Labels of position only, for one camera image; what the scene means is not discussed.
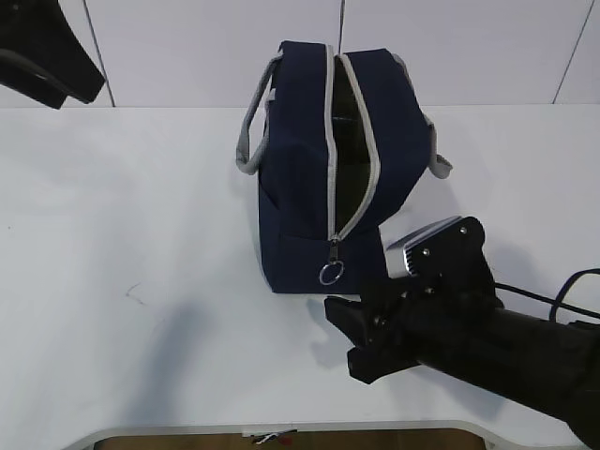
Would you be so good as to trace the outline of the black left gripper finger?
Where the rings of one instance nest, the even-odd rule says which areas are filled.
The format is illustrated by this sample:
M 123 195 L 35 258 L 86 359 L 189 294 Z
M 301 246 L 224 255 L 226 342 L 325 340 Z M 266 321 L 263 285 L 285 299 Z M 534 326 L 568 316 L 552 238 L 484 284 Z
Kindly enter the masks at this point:
M 63 107 L 74 65 L 61 53 L 1 50 L 1 84 L 49 108 Z
M 69 80 L 74 98 L 83 104 L 96 100 L 105 78 L 73 33 L 57 1 L 3 1 L 1 50 L 41 50 L 72 59 Z

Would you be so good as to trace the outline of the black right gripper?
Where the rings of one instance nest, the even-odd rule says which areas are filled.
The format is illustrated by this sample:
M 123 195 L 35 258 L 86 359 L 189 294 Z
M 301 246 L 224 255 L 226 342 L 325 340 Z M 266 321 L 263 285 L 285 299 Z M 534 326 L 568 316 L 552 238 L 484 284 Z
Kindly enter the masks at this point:
M 415 277 L 390 278 L 366 288 L 361 301 L 329 295 L 325 317 L 355 347 L 347 352 L 352 378 L 372 384 L 417 367 L 419 351 L 462 344 L 503 308 L 484 256 L 486 234 L 476 217 L 454 225 L 419 246 Z

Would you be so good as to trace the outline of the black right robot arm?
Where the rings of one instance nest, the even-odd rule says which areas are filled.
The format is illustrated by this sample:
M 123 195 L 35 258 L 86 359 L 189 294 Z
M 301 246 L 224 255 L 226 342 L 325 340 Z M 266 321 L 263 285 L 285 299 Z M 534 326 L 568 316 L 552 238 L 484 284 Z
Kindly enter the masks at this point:
M 370 283 L 356 301 L 328 296 L 327 320 L 352 343 L 350 375 L 363 383 L 417 366 L 434 368 L 563 421 L 599 445 L 599 316 L 579 309 L 557 321 L 507 309 L 475 217 L 434 222 L 395 243 L 399 277 Z

